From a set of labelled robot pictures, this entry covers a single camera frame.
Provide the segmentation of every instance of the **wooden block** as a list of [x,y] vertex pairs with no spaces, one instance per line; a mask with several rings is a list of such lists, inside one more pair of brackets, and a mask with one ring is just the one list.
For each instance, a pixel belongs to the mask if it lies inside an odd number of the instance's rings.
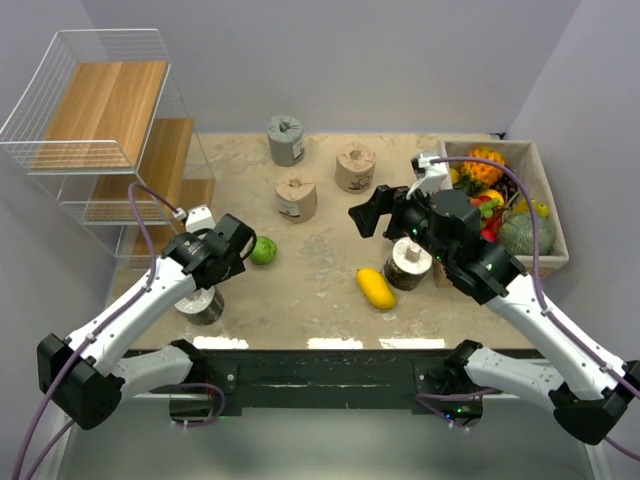
[[[154,120],[147,147],[138,173],[145,183],[176,205],[179,203],[180,185],[189,144],[193,132],[192,118],[161,118]],[[102,175],[96,183],[92,202],[85,214],[85,221],[134,221],[128,203],[129,184],[137,182],[135,175]],[[137,189],[136,200],[150,201],[148,193]],[[162,221],[164,217],[155,204],[139,205],[145,221]]]
[[[214,180],[212,178],[206,180],[183,180],[177,205],[185,210],[202,204],[210,205],[213,198],[213,187]],[[184,232],[184,227],[181,223],[176,222],[175,225],[179,232]],[[174,236],[173,230],[169,225],[152,225],[147,228],[151,234],[155,253],[158,255]],[[134,258],[129,262],[132,268],[149,266],[149,249],[142,232],[138,232],[132,255]]]
[[[115,140],[133,165],[151,123],[166,61],[81,63],[43,140]],[[127,168],[108,144],[43,145],[33,170]]]

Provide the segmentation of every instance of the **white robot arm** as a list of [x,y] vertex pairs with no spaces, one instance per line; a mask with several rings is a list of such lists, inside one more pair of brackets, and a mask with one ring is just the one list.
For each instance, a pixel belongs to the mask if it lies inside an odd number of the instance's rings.
[[[90,342],[53,394],[54,402],[84,429],[102,423],[123,400],[183,382],[194,363],[202,361],[185,341],[123,358],[176,302],[244,271],[243,251],[256,240],[251,228],[231,215],[216,224],[204,205],[192,209],[184,223],[187,232],[176,235],[153,260],[155,273],[147,271],[104,312],[64,340],[49,335],[38,345],[39,384],[46,392],[71,354]],[[152,274],[153,283],[147,286]],[[136,296],[136,301],[96,334],[96,328]]]
[[[621,382],[640,386],[640,363],[608,352],[546,297],[543,308],[524,266],[504,247],[481,237],[479,210],[467,196],[437,191],[447,169],[436,159],[429,153],[417,155],[411,161],[417,177],[412,187],[378,186],[368,202],[351,208],[360,235],[372,236],[380,216],[391,214],[386,238],[409,236],[443,264],[454,287],[506,319],[553,366],[515,360],[465,341],[448,359],[463,380],[553,411],[574,437],[599,443],[633,398]],[[597,363],[586,349],[603,362]]]

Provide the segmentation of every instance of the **paper roll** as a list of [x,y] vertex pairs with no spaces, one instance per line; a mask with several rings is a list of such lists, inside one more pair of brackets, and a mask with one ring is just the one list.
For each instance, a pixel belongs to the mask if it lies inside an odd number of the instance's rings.
[[276,198],[280,215],[293,223],[303,223],[316,213],[318,195],[310,173],[294,170],[276,182]]
[[281,167],[291,167],[304,157],[302,124],[289,115],[271,117],[267,137],[271,158]]
[[348,193],[362,193],[371,186],[376,154],[366,145],[349,143],[336,155],[336,183]]

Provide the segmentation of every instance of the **green melon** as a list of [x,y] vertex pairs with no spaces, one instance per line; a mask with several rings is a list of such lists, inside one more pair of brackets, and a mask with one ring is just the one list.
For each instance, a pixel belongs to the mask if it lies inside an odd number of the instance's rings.
[[[540,255],[547,255],[553,247],[556,232],[548,218],[538,216]],[[533,255],[533,222],[529,213],[509,215],[498,231],[498,242],[513,255]]]

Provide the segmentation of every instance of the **beige cylinder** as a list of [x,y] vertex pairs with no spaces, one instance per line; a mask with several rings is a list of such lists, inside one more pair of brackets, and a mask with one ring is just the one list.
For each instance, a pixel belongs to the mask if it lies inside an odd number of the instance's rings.
[[293,223],[303,223],[316,213],[318,195],[313,176],[304,170],[285,173],[276,182],[278,211]]
[[376,154],[366,145],[349,143],[336,155],[336,183],[348,193],[361,193],[371,186]]

